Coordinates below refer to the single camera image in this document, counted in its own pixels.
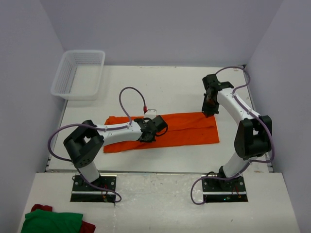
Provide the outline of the green folded t shirt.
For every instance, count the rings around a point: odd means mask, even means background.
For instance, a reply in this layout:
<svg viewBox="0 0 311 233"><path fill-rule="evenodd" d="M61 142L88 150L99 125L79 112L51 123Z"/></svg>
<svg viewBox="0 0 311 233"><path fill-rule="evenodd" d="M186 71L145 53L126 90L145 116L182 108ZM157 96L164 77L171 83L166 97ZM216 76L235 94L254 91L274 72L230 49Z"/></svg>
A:
<svg viewBox="0 0 311 233"><path fill-rule="evenodd" d="M78 233L83 214L35 210L25 215L22 233Z"/></svg>

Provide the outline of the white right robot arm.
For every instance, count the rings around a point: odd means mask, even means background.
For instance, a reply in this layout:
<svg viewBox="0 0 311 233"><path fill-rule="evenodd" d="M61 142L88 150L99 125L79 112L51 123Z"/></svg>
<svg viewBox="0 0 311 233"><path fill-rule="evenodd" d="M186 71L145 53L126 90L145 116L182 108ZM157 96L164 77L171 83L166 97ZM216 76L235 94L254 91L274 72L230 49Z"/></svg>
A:
<svg viewBox="0 0 311 233"><path fill-rule="evenodd" d="M234 185L234 178L240 176L251 163L270 152L274 146L272 139L272 119L262 116L248 106L236 93L230 82L220 82L216 74L210 74L203 79L205 89L202 113L212 117L219 113L219 107L227 110L237 123L234 139L234 150L230 160L219 169L217 186L227 191Z"/></svg>

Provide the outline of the red folded t shirt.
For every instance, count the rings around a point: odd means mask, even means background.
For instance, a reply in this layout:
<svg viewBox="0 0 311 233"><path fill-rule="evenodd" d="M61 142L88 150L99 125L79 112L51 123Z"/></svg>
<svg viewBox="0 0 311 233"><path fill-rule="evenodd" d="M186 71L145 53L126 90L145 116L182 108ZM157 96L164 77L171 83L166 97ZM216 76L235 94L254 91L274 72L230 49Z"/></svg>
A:
<svg viewBox="0 0 311 233"><path fill-rule="evenodd" d="M48 211L48 212L54 212L53 207L48 206L48 205L41 205L41 204L35 204L32 207L31 212L33 212L35 210L43 210L43 211ZM93 233L93 232L95 232L95 229L96 229L95 225L82 220L82 226L80 228L79 233Z"/></svg>

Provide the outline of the orange t shirt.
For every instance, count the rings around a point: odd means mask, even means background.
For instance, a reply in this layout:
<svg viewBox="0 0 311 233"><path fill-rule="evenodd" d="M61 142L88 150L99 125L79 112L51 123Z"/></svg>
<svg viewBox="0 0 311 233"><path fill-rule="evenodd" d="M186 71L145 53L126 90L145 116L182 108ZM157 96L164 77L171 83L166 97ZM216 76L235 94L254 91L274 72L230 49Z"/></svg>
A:
<svg viewBox="0 0 311 233"><path fill-rule="evenodd" d="M219 143L215 117L206 118L201 112L175 113L162 115L168 124L168 131L152 143L125 141L106 145L104 153L117 153L128 150L205 145Z"/></svg>

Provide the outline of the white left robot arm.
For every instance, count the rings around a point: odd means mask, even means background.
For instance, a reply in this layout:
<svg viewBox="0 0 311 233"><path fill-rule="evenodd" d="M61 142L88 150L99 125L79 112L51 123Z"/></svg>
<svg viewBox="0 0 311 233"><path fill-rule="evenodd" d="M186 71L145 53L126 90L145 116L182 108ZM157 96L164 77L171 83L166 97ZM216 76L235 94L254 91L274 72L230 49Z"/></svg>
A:
<svg viewBox="0 0 311 233"><path fill-rule="evenodd" d="M86 120L77 125L63 144L73 165L84 177L85 187L95 191L101 185L101 178L94 159L103 146L127 141L151 143L162 135L160 132L167 130L168 124L162 116L137 118L116 125L95 125L92 120Z"/></svg>

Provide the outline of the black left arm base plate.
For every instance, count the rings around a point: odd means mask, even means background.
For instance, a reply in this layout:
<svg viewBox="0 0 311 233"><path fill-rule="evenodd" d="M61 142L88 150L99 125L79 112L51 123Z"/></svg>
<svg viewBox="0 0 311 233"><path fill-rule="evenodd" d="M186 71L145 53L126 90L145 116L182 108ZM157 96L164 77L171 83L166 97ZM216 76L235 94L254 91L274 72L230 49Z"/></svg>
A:
<svg viewBox="0 0 311 233"><path fill-rule="evenodd" d="M117 176L101 176L92 184L109 190L116 190ZM96 203L115 203L116 195L107 191L100 191L89 186L80 175L72 177L73 186L71 191L70 202L96 202Z"/></svg>

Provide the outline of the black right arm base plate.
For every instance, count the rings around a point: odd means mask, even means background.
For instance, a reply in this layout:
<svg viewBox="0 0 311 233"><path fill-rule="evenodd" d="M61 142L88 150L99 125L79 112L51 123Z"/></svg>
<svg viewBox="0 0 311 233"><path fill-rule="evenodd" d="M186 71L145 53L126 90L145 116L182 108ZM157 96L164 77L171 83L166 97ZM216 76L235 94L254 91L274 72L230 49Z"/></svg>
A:
<svg viewBox="0 0 311 233"><path fill-rule="evenodd" d="M230 181L203 179L202 190L205 203L248 202L243 176Z"/></svg>

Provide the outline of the white plastic basket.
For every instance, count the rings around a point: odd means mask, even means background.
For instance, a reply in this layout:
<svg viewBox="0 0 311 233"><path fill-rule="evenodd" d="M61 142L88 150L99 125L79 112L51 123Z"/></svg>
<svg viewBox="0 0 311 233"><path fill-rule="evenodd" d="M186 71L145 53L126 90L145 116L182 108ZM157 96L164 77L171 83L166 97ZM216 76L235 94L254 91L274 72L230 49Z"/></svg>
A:
<svg viewBox="0 0 311 233"><path fill-rule="evenodd" d="M104 69L102 50L68 50L61 58L51 94L65 100L95 100Z"/></svg>

